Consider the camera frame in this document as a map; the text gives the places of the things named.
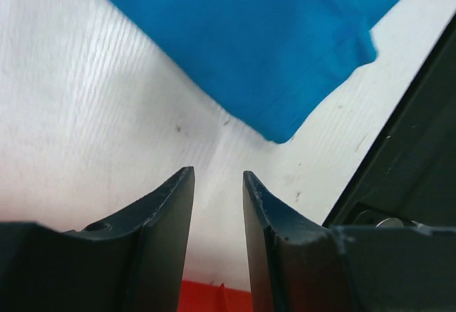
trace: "black plastic part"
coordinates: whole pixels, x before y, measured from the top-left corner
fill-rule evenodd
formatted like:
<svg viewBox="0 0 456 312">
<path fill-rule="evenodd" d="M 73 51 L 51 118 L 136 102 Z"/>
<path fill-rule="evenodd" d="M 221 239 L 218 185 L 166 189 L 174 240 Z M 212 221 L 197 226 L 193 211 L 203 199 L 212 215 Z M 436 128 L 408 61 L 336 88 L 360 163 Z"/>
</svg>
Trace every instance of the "black plastic part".
<svg viewBox="0 0 456 312">
<path fill-rule="evenodd" d="M 456 311 L 456 228 L 325 229 L 244 173 L 254 312 Z"/>
<path fill-rule="evenodd" d="M 81 232 L 0 223 L 0 311 L 177 310 L 195 175 Z"/>
<path fill-rule="evenodd" d="M 363 208 L 456 226 L 456 17 L 348 183 L 325 227 Z"/>
</svg>

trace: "cloth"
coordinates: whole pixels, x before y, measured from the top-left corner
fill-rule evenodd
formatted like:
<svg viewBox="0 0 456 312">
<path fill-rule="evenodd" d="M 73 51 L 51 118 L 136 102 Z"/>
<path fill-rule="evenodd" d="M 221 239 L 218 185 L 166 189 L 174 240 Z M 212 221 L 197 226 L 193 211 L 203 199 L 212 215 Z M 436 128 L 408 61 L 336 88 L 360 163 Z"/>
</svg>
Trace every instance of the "cloth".
<svg viewBox="0 0 456 312">
<path fill-rule="evenodd" d="M 398 0 L 111 0 L 267 140 L 286 142 L 359 66 Z"/>
</svg>

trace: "red fabric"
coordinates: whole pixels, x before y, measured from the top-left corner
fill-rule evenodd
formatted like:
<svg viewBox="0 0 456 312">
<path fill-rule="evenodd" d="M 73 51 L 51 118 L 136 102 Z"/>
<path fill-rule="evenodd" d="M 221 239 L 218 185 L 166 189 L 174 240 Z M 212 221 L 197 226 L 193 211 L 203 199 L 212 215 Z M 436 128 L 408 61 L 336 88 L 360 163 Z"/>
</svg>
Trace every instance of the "red fabric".
<svg viewBox="0 0 456 312">
<path fill-rule="evenodd" d="M 249 292 L 183 281 L 178 312 L 252 312 Z"/>
</svg>

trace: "blue fabric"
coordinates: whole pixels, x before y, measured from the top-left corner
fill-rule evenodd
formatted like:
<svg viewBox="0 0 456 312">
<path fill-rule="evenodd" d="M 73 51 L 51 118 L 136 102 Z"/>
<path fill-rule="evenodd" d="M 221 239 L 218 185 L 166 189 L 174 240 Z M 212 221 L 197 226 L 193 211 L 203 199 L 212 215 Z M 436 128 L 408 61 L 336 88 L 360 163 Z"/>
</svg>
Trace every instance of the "blue fabric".
<svg viewBox="0 0 456 312">
<path fill-rule="evenodd" d="M 398 0 L 111 0 L 206 93 L 286 142 L 357 67 Z"/>
</svg>

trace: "blue cloth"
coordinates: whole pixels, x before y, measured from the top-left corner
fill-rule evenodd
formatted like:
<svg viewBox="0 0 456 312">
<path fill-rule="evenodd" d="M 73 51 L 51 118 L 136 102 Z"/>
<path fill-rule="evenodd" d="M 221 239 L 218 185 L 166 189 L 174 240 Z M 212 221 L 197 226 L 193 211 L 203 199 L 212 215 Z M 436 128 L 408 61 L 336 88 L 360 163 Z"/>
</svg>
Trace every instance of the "blue cloth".
<svg viewBox="0 0 456 312">
<path fill-rule="evenodd" d="M 286 142 L 359 66 L 398 0 L 111 0 L 206 93 Z"/>
</svg>

